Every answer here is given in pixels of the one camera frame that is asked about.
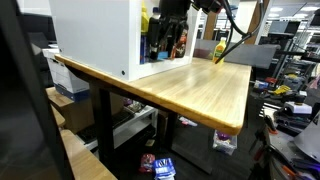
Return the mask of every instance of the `floor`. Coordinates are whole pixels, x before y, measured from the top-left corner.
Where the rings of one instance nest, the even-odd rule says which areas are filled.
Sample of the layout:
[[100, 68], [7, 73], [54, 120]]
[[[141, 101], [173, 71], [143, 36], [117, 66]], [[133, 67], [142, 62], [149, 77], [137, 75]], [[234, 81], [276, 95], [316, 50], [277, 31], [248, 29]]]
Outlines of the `floor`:
[[187, 149], [198, 160], [213, 168], [207, 174], [172, 151], [159, 149], [157, 141], [153, 148], [145, 147], [145, 140], [129, 142], [117, 150], [116, 166], [111, 172], [119, 180], [151, 180], [152, 173], [140, 173], [140, 158], [143, 153], [153, 153], [156, 158], [170, 157], [176, 169], [175, 180], [215, 179], [215, 180], [242, 180], [248, 179], [250, 168], [254, 161], [248, 151], [253, 143], [255, 131], [262, 126], [262, 120], [257, 118], [258, 106], [254, 98], [248, 99], [248, 127], [244, 124], [241, 133], [237, 136], [237, 149], [231, 156], [213, 150], [214, 130], [199, 124], [197, 127], [183, 126], [180, 121], [175, 130], [174, 146]]

